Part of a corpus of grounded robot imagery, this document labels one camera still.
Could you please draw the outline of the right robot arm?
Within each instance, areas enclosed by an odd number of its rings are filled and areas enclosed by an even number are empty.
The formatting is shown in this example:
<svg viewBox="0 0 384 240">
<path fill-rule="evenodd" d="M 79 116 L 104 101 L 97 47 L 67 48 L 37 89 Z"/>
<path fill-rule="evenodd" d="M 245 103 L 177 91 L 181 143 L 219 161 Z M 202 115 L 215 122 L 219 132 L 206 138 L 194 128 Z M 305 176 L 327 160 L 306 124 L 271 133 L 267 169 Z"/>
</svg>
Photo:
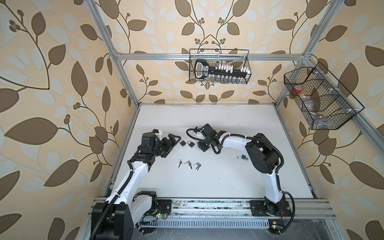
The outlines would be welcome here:
<svg viewBox="0 0 384 240">
<path fill-rule="evenodd" d="M 198 142 L 198 147 L 206 152 L 212 149 L 219 155 L 223 148 L 237 149 L 247 152 L 253 167 L 262 174 L 265 186 L 265 205 L 262 210 L 270 216 L 279 216 L 288 209 L 285 198 L 287 192 L 281 189 L 279 170 L 284 165 L 281 152 L 266 138 L 258 133 L 249 137 L 240 134 L 227 134 L 215 131 L 209 124 L 201 128 L 187 129 L 186 134 Z"/>
</svg>

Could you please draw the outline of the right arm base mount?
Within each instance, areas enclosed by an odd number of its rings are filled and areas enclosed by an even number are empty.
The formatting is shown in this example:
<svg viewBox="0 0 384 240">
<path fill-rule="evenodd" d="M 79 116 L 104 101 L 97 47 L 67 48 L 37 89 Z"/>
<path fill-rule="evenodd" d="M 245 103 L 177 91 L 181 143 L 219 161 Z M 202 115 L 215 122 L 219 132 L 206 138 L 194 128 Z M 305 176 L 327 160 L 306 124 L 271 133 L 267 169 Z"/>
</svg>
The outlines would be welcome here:
<svg viewBox="0 0 384 240">
<path fill-rule="evenodd" d="M 265 200 L 252 200 L 250 209 L 253 217 L 272 217 L 268 219 L 268 231 L 272 235 L 282 235 L 291 226 L 294 217 L 296 206 L 290 207 L 289 202 L 283 197 L 277 204 Z"/>
</svg>

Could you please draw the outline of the blue padlock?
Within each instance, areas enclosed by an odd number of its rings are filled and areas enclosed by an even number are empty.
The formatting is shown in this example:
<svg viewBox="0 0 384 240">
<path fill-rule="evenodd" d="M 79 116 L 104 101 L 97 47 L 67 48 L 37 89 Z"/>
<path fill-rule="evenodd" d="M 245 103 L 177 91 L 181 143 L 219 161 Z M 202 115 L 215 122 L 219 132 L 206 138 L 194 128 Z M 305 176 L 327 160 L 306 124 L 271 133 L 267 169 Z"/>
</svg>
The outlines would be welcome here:
<svg viewBox="0 0 384 240">
<path fill-rule="evenodd" d="M 243 161 L 248 161 L 249 160 L 249 158 L 246 155 L 237 156 L 237 159 L 238 160 L 243 160 Z"/>
</svg>

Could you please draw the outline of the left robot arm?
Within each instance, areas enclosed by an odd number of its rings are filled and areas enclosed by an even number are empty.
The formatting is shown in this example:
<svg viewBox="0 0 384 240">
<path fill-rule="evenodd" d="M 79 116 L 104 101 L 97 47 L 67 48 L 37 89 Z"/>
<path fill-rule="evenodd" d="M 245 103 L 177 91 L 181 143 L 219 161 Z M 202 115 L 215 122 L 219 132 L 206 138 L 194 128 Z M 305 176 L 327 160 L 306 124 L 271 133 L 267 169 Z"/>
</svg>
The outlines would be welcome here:
<svg viewBox="0 0 384 240">
<path fill-rule="evenodd" d="M 173 134 L 163 138 L 159 130 L 142 135 L 141 144 L 127 161 L 129 170 L 116 190 L 92 209 L 91 240 L 130 240 L 140 219 L 158 210 L 156 192 L 139 192 L 138 188 L 156 158 L 166 158 L 180 140 Z"/>
</svg>

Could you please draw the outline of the black tool set in basket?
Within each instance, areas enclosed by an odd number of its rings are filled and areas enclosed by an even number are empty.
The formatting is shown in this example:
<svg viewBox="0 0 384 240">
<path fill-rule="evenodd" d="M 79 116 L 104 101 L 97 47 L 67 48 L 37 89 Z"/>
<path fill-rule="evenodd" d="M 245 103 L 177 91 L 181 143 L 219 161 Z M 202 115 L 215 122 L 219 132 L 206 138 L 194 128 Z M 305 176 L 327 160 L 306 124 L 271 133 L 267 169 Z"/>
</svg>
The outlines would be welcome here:
<svg viewBox="0 0 384 240">
<path fill-rule="evenodd" d="M 195 61 L 192 73 L 198 80 L 231 83 L 247 82 L 252 75 L 249 67 L 236 69 L 233 65 L 223 65 L 219 61 L 211 66 L 206 60 Z"/>
</svg>

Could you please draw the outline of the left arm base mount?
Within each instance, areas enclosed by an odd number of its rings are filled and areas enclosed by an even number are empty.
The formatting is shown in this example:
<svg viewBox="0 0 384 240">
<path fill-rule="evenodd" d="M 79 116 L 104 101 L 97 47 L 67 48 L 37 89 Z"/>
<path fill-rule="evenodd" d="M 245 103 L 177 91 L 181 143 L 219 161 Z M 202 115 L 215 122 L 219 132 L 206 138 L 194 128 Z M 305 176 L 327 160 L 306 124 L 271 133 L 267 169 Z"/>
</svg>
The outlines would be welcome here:
<svg viewBox="0 0 384 240">
<path fill-rule="evenodd" d="M 140 234 L 150 233 L 159 219 L 165 220 L 172 211 L 172 200 L 155 200 L 140 196 L 131 205 L 131 215 Z"/>
</svg>

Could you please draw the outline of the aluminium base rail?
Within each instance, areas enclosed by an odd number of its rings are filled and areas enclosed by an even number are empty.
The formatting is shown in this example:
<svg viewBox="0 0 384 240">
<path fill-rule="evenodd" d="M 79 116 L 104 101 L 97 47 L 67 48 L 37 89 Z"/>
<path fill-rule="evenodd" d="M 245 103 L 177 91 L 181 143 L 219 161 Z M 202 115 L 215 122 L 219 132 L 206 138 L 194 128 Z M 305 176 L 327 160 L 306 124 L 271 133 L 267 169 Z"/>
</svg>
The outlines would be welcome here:
<svg viewBox="0 0 384 240">
<path fill-rule="evenodd" d="M 309 222 L 336 219 L 326 200 L 287 200 L 281 214 L 264 212 L 259 199 L 160 198 L 156 216 L 138 222 L 141 228 L 268 229 L 284 227 L 290 220 Z"/>
</svg>

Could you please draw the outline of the red object in basket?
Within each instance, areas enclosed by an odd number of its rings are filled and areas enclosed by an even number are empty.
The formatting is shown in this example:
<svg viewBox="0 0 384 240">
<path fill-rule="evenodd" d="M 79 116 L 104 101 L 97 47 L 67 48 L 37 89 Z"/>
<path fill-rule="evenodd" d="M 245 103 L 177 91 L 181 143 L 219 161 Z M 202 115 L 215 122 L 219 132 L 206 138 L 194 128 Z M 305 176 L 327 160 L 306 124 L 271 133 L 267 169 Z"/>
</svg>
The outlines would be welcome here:
<svg viewBox="0 0 384 240">
<path fill-rule="evenodd" d="M 293 86 L 292 93 L 294 96 L 299 96 L 303 92 L 303 87 L 300 85 Z"/>
</svg>

